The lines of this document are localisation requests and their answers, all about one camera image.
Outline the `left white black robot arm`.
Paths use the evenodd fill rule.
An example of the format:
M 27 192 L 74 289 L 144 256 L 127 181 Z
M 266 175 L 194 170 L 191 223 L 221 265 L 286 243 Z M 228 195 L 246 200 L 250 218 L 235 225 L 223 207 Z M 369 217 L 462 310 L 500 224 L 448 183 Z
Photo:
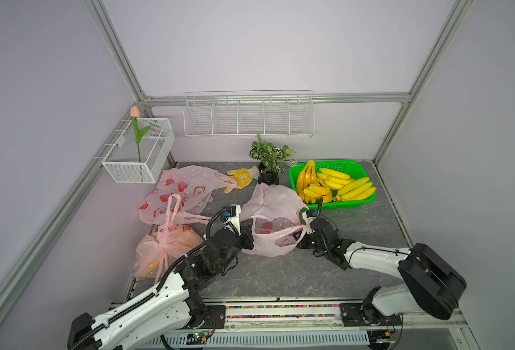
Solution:
M 203 243 L 173 262 L 158 284 L 106 313 L 78 316 L 68 349 L 137 349 L 168 331 L 203 325 L 207 307 L 200 291 L 236 267 L 238 253 L 253 247 L 240 216 L 239 205 L 223 207 L 209 220 Z

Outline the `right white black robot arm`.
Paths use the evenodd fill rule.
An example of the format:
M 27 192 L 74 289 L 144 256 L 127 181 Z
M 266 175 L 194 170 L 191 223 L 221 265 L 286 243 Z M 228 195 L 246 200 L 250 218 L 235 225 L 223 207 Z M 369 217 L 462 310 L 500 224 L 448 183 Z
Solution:
M 360 303 L 342 303 L 343 323 L 379 325 L 393 315 L 425 312 L 448 320 L 459 306 L 466 280 L 426 244 L 389 248 L 342 239 L 320 209 L 299 213 L 306 230 L 299 236 L 301 249 L 341 268 L 365 269 L 402 281 L 394 287 L 374 287 Z

